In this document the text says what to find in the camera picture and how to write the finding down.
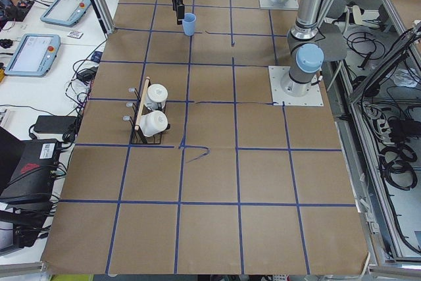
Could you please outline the white ceramic mug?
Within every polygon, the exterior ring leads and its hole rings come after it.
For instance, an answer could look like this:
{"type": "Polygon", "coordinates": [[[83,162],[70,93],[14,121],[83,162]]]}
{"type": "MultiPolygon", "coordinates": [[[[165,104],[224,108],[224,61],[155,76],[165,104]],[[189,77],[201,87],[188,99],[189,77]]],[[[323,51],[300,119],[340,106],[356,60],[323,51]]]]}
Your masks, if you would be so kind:
{"type": "Polygon", "coordinates": [[[168,98],[168,90],[161,84],[152,84],[147,88],[145,106],[150,110],[163,110],[168,98]]]}
{"type": "Polygon", "coordinates": [[[140,129],[145,137],[151,137],[168,129],[168,119],[162,111],[152,111],[141,116],[140,129]]]}

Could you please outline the far teach pendant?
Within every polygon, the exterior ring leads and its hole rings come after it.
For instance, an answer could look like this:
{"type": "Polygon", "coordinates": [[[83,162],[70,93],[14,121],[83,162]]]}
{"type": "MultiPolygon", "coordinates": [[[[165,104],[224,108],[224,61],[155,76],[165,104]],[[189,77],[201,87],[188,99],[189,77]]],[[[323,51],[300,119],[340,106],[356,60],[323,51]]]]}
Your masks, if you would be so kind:
{"type": "Polygon", "coordinates": [[[90,0],[55,0],[41,15],[48,24],[70,27],[75,25],[91,5],[90,0]]]}

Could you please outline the teach pendant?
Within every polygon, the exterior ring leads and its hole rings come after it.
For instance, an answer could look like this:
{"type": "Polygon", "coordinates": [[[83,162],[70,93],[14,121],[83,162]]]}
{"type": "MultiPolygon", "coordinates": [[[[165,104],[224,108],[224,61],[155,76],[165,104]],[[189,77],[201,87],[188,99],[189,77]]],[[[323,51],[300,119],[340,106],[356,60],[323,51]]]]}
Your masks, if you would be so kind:
{"type": "Polygon", "coordinates": [[[90,0],[55,0],[41,15],[48,24],[70,27],[75,25],[91,5],[90,0]]]}
{"type": "Polygon", "coordinates": [[[24,34],[10,63],[7,76],[42,77],[57,56],[61,38],[56,34],[24,34]]]}

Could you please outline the near teach pendant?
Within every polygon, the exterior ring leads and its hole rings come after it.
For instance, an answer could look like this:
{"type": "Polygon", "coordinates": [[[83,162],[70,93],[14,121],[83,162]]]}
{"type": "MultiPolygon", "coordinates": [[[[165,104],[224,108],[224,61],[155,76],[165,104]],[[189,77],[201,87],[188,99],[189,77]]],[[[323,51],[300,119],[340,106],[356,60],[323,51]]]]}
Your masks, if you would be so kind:
{"type": "Polygon", "coordinates": [[[56,34],[24,34],[10,63],[7,76],[42,77],[57,56],[61,38],[56,34]]]}

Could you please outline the black power adapter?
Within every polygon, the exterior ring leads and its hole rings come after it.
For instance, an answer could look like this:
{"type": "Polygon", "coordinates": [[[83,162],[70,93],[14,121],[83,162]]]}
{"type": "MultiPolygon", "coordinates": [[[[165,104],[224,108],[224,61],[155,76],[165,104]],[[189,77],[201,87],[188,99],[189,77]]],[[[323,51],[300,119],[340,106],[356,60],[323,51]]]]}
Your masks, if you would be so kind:
{"type": "Polygon", "coordinates": [[[75,127],[75,116],[38,116],[34,125],[37,134],[63,134],[75,127]]]}

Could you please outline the light blue plastic cup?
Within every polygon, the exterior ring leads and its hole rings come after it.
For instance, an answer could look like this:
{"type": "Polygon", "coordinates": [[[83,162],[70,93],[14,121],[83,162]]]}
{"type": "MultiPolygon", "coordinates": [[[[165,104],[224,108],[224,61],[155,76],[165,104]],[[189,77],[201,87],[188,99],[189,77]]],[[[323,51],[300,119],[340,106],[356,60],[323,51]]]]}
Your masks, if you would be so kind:
{"type": "Polygon", "coordinates": [[[197,17],[193,13],[185,13],[182,20],[184,34],[192,36],[195,33],[197,17]]]}

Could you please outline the black computer box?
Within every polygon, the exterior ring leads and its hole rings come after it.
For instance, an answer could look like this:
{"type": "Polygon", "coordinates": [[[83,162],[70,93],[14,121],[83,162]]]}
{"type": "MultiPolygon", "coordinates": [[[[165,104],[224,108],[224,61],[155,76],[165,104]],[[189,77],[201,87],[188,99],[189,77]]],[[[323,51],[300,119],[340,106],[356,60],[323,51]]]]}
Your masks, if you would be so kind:
{"type": "Polygon", "coordinates": [[[1,129],[1,202],[9,205],[49,201],[52,172],[61,143],[56,139],[20,140],[1,129]]]}

